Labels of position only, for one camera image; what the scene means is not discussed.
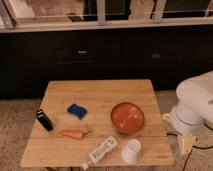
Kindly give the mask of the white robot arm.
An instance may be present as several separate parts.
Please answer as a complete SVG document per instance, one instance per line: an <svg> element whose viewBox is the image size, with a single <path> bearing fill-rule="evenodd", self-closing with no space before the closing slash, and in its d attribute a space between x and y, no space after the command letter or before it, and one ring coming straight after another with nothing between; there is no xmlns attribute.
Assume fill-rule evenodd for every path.
<svg viewBox="0 0 213 171"><path fill-rule="evenodd" d="M205 120L213 123L213 71L182 81L176 95L178 103L162 119L180 134L195 134Z"/></svg>

